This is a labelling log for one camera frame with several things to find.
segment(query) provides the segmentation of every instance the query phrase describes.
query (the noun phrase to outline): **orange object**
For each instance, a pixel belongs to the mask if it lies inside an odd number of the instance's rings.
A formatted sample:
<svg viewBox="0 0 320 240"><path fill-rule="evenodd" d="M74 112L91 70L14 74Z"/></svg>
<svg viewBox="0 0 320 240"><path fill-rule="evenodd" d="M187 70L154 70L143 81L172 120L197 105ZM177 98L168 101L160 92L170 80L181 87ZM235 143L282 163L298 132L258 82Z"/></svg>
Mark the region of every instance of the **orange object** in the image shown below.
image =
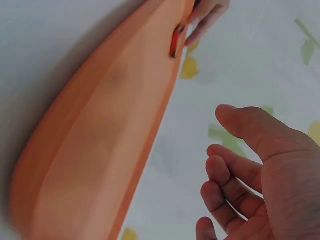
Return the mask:
<svg viewBox="0 0 320 240"><path fill-rule="evenodd" d="M193 5L147 1L57 97L12 178L10 213L25 239L117 239L177 78L173 32Z"/></svg>

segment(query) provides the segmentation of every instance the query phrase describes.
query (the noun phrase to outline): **green leaf print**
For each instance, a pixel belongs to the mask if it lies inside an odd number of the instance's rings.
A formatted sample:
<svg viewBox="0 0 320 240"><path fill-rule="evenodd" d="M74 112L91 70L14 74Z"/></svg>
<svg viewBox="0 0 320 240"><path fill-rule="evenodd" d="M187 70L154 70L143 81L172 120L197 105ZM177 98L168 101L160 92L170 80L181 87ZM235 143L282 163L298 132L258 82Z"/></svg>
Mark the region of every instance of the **green leaf print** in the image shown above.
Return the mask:
<svg viewBox="0 0 320 240"><path fill-rule="evenodd" d="M315 44L312 40L308 39L305 40L302 48L301 48L301 55L302 55L302 59L303 59L303 63L305 65L309 65L314 53L315 53Z"/></svg>

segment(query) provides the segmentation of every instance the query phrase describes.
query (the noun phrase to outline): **hand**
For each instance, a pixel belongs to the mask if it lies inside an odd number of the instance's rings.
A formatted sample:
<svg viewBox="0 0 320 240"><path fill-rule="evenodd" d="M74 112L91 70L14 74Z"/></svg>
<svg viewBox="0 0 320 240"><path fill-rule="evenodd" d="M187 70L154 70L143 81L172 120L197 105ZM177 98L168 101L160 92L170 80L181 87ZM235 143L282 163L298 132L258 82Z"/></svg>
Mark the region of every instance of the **hand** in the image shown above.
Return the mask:
<svg viewBox="0 0 320 240"><path fill-rule="evenodd" d="M220 105L216 117L263 162L250 161L220 145L207 150L209 181L201 195L228 234L226 240L320 239L319 146L260 108ZM197 240L217 239L209 218L198 221L196 235Z"/></svg>
<svg viewBox="0 0 320 240"><path fill-rule="evenodd" d="M185 45L190 46L211 28L211 26L228 10L230 0L197 0L190 22L198 24Z"/></svg>

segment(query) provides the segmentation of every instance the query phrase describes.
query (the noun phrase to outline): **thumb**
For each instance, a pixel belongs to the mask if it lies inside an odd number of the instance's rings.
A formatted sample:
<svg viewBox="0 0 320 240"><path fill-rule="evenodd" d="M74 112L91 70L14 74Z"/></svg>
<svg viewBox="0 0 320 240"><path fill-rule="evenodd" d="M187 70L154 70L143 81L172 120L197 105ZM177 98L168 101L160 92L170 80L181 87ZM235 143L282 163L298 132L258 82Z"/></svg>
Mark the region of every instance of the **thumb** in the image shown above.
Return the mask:
<svg viewBox="0 0 320 240"><path fill-rule="evenodd" d="M223 104L218 106L215 115L230 134L243 139L264 163L276 155L319 149L306 134L289 128L258 107L236 108Z"/></svg>

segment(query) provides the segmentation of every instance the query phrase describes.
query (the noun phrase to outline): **fabric surface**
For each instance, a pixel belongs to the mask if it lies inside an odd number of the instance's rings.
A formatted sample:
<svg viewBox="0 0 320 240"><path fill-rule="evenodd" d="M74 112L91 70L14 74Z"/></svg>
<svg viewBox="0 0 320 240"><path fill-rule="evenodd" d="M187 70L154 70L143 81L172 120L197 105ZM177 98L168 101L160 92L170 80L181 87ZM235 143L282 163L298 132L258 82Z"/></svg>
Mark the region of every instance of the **fabric surface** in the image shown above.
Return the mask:
<svg viewBox="0 0 320 240"><path fill-rule="evenodd" d="M188 54L193 69L177 81L124 226L139 240L195 239L210 216L200 196L208 145L260 161L218 124L219 104L262 107L320 144L319 12L318 0L233 0Z"/></svg>

